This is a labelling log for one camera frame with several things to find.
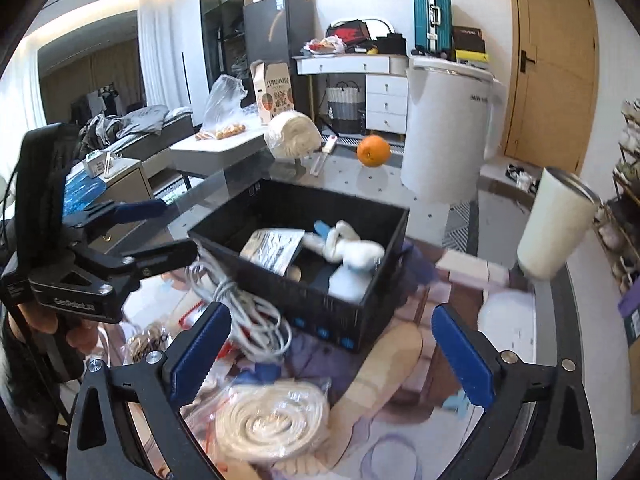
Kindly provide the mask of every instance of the red and black bag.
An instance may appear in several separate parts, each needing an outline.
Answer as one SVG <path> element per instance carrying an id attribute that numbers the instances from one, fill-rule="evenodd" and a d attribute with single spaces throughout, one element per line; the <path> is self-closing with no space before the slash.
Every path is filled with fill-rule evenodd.
<path id="1" fill-rule="evenodd" d="M 371 39 L 369 28 L 362 20 L 340 23 L 326 30 L 327 36 L 338 36 L 346 46 L 364 43 Z"/>

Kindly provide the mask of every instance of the white curtain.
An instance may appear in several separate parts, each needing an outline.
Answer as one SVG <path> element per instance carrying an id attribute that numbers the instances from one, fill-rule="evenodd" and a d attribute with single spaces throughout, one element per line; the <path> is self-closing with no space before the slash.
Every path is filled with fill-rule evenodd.
<path id="1" fill-rule="evenodd" d="M 38 47 L 33 39 L 25 38 L 0 78 L 0 175 L 6 181 L 18 162 L 24 134 L 46 124 L 38 78 Z"/>
<path id="2" fill-rule="evenodd" d="M 166 105 L 169 110 L 187 106 L 184 74 L 178 70 L 174 42 L 174 0 L 140 0 L 138 44 L 146 104 Z"/>

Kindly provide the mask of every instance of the metal screw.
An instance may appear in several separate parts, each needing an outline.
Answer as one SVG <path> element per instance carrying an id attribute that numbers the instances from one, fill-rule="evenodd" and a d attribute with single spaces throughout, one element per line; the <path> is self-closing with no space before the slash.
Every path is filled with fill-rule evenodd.
<path id="1" fill-rule="evenodd" d="M 159 352 L 158 350 L 155 350 L 146 356 L 146 362 L 150 365 L 155 364 L 160 360 L 162 360 L 162 352 Z"/>
<path id="2" fill-rule="evenodd" d="M 567 372 L 575 372 L 575 363 L 571 361 L 571 359 L 563 359 L 562 368 L 564 368 Z"/>
<path id="3" fill-rule="evenodd" d="M 513 365 L 518 362 L 518 355 L 516 352 L 512 352 L 511 350 L 505 350 L 500 354 L 500 357 L 508 365 Z"/>
<path id="4" fill-rule="evenodd" d="M 90 372 L 97 372 L 100 368 L 102 368 L 103 364 L 104 362 L 101 359 L 94 359 L 93 361 L 89 362 L 89 366 L 87 368 L 89 368 Z"/>

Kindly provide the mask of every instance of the human hand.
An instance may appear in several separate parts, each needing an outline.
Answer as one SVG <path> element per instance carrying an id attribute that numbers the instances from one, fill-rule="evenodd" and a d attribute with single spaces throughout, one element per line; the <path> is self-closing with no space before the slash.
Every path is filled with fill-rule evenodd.
<path id="1" fill-rule="evenodd" d="M 36 301 L 19 305 L 19 307 L 31 329 L 45 334 L 55 334 L 58 330 L 58 316 L 54 310 L 42 306 Z M 24 342 L 24 337 L 11 315 L 9 316 L 9 327 L 11 327 L 14 336 Z M 81 326 L 69 330 L 66 334 L 66 342 L 83 354 L 90 354 L 98 343 L 98 323 L 83 319 Z"/>

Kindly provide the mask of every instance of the door frame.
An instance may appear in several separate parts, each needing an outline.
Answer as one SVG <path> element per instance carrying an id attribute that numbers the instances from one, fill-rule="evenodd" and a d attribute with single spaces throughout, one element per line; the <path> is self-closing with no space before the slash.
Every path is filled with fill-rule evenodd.
<path id="1" fill-rule="evenodd" d="M 598 33 L 598 17 L 595 11 L 595 3 L 593 0 L 591 1 L 591 9 L 593 9 L 593 17 L 595 22 L 595 73 L 594 73 L 594 81 L 593 81 L 593 95 L 591 96 L 591 131 L 590 131 L 590 139 L 591 133 L 593 132 L 593 120 L 595 117 L 596 104 L 598 101 L 598 89 L 600 86 L 600 35 Z M 507 98 L 507 107 L 506 114 L 504 118 L 504 129 L 502 131 L 502 138 L 500 140 L 500 145 L 502 147 L 502 152 L 506 156 L 510 156 L 512 158 L 515 154 L 515 148 L 513 142 L 510 145 L 510 135 L 511 135 L 511 123 L 513 122 L 513 113 L 515 111 L 515 99 L 516 99 L 516 88 L 518 85 L 518 78 L 520 76 L 520 3 L 518 0 L 511 0 L 511 22 L 513 24 L 513 48 L 511 51 L 511 78 L 509 84 L 509 95 Z M 589 147 L 589 143 L 587 142 L 586 146 L 582 153 L 580 154 L 580 159 L 578 160 L 578 165 L 575 170 L 575 173 L 580 173 L 582 171 L 582 165 L 584 163 L 584 156 Z"/>

